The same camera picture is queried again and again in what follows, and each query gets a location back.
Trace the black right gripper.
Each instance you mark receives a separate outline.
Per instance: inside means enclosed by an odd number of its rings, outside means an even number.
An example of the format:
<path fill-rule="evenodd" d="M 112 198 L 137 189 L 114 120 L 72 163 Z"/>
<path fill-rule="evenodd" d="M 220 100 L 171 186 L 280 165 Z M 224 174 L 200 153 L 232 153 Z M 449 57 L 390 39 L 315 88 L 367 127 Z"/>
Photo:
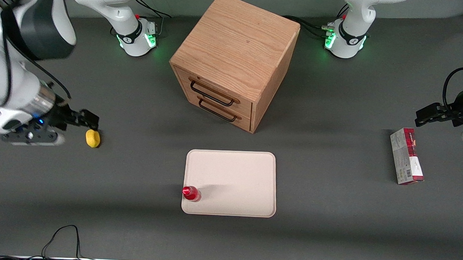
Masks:
<path fill-rule="evenodd" d="M 42 120 L 43 125 L 54 127 L 62 131 L 66 131 L 68 125 L 77 127 L 83 126 L 90 130 L 98 131 L 99 116 L 86 109 L 80 110 L 80 117 L 82 118 L 80 123 L 78 116 L 79 113 L 77 111 L 73 111 L 69 104 L 60 106 L 56 103 L 54 107 L 44 116 L 41 116 L 38 121 L 40 122 L 40 120 Z"/>

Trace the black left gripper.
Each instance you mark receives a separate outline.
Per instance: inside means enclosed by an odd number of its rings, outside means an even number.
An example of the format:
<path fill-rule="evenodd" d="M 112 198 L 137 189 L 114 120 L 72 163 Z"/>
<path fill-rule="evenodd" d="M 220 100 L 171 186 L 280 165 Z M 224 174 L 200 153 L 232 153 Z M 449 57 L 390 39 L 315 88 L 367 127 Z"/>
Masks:
<path fill-rule="evenodd" d="M 447 88 L 443 90 L 443 104 L 447 108 L 447 115 L 452 120 L 454 127 L 463 125 L 463 91 L 457 94 L 456 99 L 447 103 Z M 441 122 L 443 118 L 443 106 L 440 103 L 431 103 L 416 112 L 416 127 L 424 126 L 428 123 Z"/>

